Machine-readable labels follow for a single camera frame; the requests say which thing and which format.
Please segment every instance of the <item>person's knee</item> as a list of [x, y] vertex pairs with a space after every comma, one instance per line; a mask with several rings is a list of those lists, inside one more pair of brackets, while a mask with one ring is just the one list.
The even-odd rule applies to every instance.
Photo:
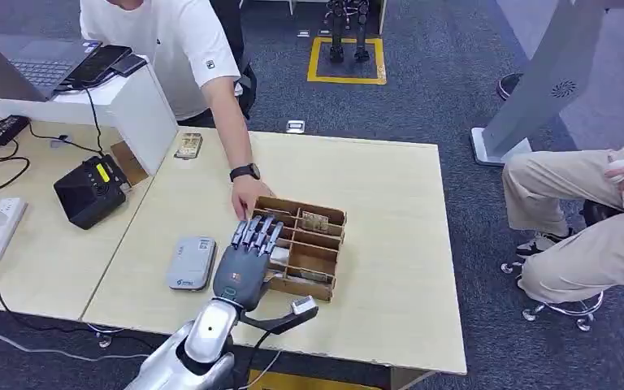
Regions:
[[524, 176], [530, 168], [530, 154], [516, 154], [504, 166], [504, 180], [518, 181], [518, 178]]
[[564, 301], [562, 288], [559, 285], [561, 278], [558, 272], [550, 267], [547, 262], [537, 258], [540, 255], [528, 258], [522, 267], [522, 277], [518, 286], [527, 296], [545, 303], [560, 303]]

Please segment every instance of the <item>yellow floor tape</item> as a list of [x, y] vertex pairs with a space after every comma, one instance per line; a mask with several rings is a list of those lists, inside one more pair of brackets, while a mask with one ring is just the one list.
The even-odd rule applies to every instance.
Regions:
[[[260, 371], [251, 370], [249, 381], [255, 380]], [[361, 384], [333, 380], [307, 378], [305, 376], [267, 372], [250, 390], [381, 390]]]
[[[331, 38], [316, 37], [312, 42], [312, 50], [310, 51], [310, 65], [307, 67], [307, 81], [316, 81], [320, 83], [337, 83], [337, 84], [386, 84], [386, 65], [384, 65], [384, 42], [381, 38], [367, 39], [368, 45], [375, 47], [374, 60], [377, 67], [377, 76], [375, 79], [364, 77], [338, 77], [338, 76], [317, 76], [317, 66], [319, 63], [319, 51], [322, 48], [322, 42], [331, 42]], [[343, 38], [343, 43], [356, 43], [354, 38]]]

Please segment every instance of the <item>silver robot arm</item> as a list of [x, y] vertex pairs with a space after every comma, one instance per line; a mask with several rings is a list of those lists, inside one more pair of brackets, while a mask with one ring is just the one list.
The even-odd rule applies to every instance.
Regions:
[[293, 302], [282, 318], [259, 321], [245, 315], [267, 290], [264, 276], [283, 229], [271, 216], [260, 222], [255, 217], [238, 225], [214, 273], [214, 298], [142, 363], [126, 390], [224, 389], [235, 365], [231, 330], [239, 321], [278, 335], [317, 315], [312, 297]]

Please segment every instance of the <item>cardboard organizer box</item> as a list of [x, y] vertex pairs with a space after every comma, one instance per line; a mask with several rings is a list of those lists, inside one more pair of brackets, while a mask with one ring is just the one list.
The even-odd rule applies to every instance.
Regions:
[[343, 243], [345, 212], [273, 197], [260, 197], [253, 216], [273, 215], [284, 223], [276, 246], [289, 250], [288, 261], [272, 260], [269, 288], [330, 301], [336, 285], [336, 262]]

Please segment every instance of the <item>black pants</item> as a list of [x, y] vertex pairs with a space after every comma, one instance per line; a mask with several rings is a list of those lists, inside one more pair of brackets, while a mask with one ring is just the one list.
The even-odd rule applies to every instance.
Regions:
[[211, 114], [211, 110], [207, 109], [201, 114], [197, 114], [192, 118], [179, 120], [180, 126], [189, 126], [191, 128], [216, 128], [214, 124], [214, 116]]

